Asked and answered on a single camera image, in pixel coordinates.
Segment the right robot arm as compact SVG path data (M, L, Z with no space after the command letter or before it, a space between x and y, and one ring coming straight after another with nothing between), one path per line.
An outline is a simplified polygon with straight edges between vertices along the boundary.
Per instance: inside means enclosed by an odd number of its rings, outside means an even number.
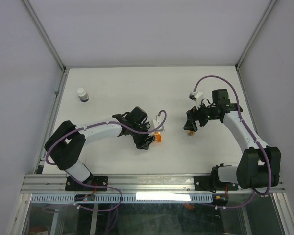
M192 91L189 98L196 105L186 112L184 130L193 135L209 121L219 120L231 132L242 152L238 166L220 164L213 167L210 176L199 180L201 188L214 192L230 184L242 189L270 189L278 185L280 150L270 147L246 125L242 108L230 101L227 89L212 91L213 101L208 105L203 102L202 92Z

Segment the orange pill organizer box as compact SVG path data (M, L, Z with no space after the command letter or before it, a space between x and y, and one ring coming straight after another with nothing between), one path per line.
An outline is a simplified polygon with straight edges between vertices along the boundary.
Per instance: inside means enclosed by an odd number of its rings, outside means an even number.
M160 143L162 141L160 132L155 132L153 136L154 136L154 143Z

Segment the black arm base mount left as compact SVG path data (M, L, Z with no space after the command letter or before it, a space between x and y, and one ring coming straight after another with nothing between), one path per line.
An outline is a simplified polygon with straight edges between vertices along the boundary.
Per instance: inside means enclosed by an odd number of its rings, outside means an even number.
M87 191L107 191L108 176L91 175L84 182L78 183L71 176L66 178L65 191L87 192Z

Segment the clear bottle orange pills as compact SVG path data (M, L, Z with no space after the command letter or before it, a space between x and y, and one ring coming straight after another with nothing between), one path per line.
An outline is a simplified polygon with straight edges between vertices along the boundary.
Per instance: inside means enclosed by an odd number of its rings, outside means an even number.
M186 133L187 133L187 136L188 136L188 137L193 137L194 134L195 134L194 131L190 131L190 130L188 130Z

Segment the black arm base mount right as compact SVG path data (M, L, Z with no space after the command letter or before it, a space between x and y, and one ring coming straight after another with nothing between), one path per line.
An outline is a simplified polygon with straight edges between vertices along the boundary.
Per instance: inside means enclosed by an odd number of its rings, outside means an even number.
M238 186L232 183L221 182L218 178L211 175L194 176L195 191L238 191Z

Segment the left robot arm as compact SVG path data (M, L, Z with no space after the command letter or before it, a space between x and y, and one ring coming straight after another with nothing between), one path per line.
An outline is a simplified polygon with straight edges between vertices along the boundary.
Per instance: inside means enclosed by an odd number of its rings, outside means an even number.
M93 184L92 173L79 160L85 145L105 138L130 135L139 150L148 150L156 137L150 134L147 113L140 107L124 114L112 115L106 121L96 123L94 127L78 127L71 121L63 122L45 143L44 149L49 153L59 170L73 176L76 185L88 190Z

